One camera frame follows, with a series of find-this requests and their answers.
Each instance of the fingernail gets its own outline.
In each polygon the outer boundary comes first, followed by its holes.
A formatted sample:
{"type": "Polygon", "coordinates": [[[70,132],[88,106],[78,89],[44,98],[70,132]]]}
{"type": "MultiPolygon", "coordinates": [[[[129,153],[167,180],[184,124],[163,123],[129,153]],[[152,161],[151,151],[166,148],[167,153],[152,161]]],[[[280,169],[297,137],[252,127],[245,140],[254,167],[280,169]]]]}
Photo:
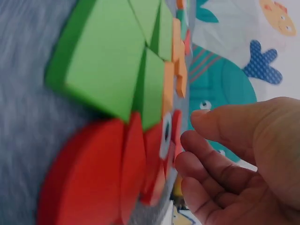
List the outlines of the fingernail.
{"type": "Polygon", "coordinates": [[[195,110],[191,114],[191,118],[198,119],[208,113],[210,110],[209,109],[202,109],[202,110],[195,110]]]}

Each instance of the green triangle block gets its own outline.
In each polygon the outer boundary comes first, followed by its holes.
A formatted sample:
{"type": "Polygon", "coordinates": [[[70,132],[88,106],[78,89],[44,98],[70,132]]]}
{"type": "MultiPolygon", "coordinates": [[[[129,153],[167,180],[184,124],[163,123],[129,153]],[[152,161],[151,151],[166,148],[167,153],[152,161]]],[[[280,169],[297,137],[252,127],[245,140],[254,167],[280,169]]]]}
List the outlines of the green triangle block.
{"type": "Polygon", "coordinates": [[[162,1],[156,17],[150,49],[160,58],[171,61],[172,36],[173,16],[165,1],[162,1]]]}
{"type": "Polygon", "coordinates": [[[80,0],[50,61],[46,83],[129,121],[144,41],[127,0],[80,0]]]}
{"type": "Polygon", "coordinates": [[[160,2],[161,0],[129,0],[148,45],[151,44],[160,2]]]}
{"type": "Polygon", "coordinates": [[[165,63],[153,51],[146,48],[135,90],[133,111],[139,111],[143,130],[161,121],[165,63]]]}
{"type": "Polygon", "coordinates": [[[165,1],[160,6],[158,55],[167,61],[172,60],[173,15],[165,1]]]}
{"type": "Polygon", "coordinates": [[[187,35],[187,30],[188,30],[186,11],[179,9],[177,11],[176,17],[181,22],[181,39],[185,40],[186,39],[186,35],[187,35]]]}

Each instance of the gray carpet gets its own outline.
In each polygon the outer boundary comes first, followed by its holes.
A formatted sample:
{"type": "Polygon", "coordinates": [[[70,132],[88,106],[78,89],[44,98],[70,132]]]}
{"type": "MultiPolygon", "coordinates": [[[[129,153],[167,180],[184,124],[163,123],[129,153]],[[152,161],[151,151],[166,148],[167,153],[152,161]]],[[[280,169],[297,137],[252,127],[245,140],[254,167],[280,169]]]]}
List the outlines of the gray carpet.
{"type": "MultiPolygon", "coordinates": [[[[168,5],[175,13],[174,0],[168,5]]],[[[62,144],[100,116],[44,87],[44,68],[76,0],[0,0],[0,224],[35,224],[38,193],[62,144]]],[[[193,21],[195,13],[190,15],[193,21]]],[[[187,128],[188,98],[175,97],[187,128]]],[[[154,225],[176,172],[155,208],[138,204],[131,224],[154,225]]]]}

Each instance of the fish eye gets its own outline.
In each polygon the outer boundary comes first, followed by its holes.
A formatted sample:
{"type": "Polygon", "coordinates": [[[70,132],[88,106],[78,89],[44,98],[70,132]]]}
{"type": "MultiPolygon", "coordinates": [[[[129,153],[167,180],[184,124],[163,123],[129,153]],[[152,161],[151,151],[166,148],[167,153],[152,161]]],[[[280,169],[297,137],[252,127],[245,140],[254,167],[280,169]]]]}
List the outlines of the fish eye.
{"type": "Polygon", "coordinates": [[[211,109],[210,101],[202,101],[199,105],[200,109],[211,109]]]}
{"type": "Polygon", "coordinates": [[[226,156],[226,153],[225,153],[224,150],[218,150],[218,152],[219,152],[221,155],[226,156]]]}
{"type": "Polygon", "coordinates": [[[163,128],[160,141],[159,157],[166,159],[169,147],[171,143],[171,132],[172,132],[172,117],[170,113],[167,113],[163,119],[163,128]]]}

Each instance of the hand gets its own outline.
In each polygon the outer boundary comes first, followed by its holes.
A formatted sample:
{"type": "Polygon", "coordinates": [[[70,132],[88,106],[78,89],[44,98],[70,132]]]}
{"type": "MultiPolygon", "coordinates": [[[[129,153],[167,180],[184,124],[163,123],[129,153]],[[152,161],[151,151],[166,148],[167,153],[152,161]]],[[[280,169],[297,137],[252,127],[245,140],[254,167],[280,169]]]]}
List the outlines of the hand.
{"type": "Polygon", "coordinates": [[[195,111],[186,152],[176,158],[189,209],[204,225],[300,224],[300,101],[276,98],[252,105],[195,111]],[[257,166],[239,167],[214,151],[216,141],[257,166]]]}

